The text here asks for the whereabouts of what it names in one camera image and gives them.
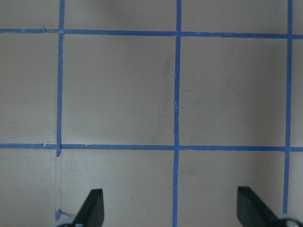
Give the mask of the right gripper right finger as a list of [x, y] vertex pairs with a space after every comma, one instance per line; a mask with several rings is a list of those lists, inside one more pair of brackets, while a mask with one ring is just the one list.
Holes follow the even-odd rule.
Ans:
[[237, 218], [243, 227], [283, 227], [284, 221], [248, 186], [237, 189]]

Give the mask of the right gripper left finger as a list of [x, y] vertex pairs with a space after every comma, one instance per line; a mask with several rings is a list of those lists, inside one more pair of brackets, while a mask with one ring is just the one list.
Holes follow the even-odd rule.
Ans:
[[104, 223], [102, 189], [92, 189], [72, 222], [73, 227], [101, 227]]

